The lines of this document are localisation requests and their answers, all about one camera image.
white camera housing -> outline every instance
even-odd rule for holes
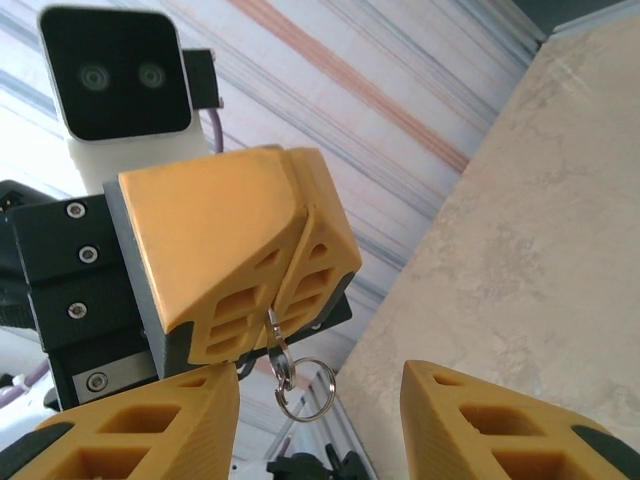
[[[118,173],[209,155],[175,26],[157,12],[52,6],[38,22],[87,194]]]

metal screw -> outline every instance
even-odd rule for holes
[[[82,263],[93,263],[98,259],[98,250],[91,245],[84,246],[78,252],[78,257]]]
[[[87,388],[91,392],[101,392],[109,384],[109,379],[102,372],[96,372],[89,375],[87,378]]]
[[[84,303],[76,302],[69,305],[67,308],[67,314],[74,319],[79,319],[87,314],[87,306]]]
[[[71,202],[67,205],[67,215],[71,218],[82,218],[85,213],[87,213],[87,209],[79,202]]]

keyring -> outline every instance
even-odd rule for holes
[[[296,366],[289,352],[289,347],[282,337],[278,317],[273,308],[267,311],[265,319],[267,330],[267,355],[271,371],[278,379],[278,385],[290,392],[296,387]]]
[[[294,415],[287,409],[287,405],[289,404],[289,402],[284,397],[285,385],[284,385],[284,382],[282,381],[278,384],[278,388],[276,388],[276,401],[278,402],[278,405],[280,405],[282,412],[291,420],[295,422],[308,423],[308,422],[313,422],[314,420],[317,420],[318,418],[322,417],[325,413],[329,411],[329,409],[333,405],[333,401],[336,399],[336,375],[335,373],[333,373],[333,369],[329,365],[318,360],[317,358],[312,358],[312,357],[299,358],[298,360],[293,362],[294,370],[295,370],[295,367],[297,367],[301,363],[315,363],[316,365],[319,365],[329,377],[329,396],[327,397],[327,401],[325,402],[324,406],[320,410],[318,410],[318,412],[308,417],[298,417]]]

beige marble wall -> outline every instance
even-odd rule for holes
[[[341,398],[381,478],[406,476],[414,358],[640,448],[639,44],[634,17],[543,47],[347,360]]]

purple cable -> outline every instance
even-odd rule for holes
[[[213,139],[214,139],[214,152],[224,152],[224,145],[222,139],[222,122],[220,121],[220,115],[215,108],[209,108],[209,117],[211,118],[211,126],[213,127]]]
[[[36,368],[24,378],[25,386],[31,388],[49,371],[49,360],[43,360]],[[24,393],[22,387],[15,385],[4,395],[0,396],[0,408],[4,408]]]

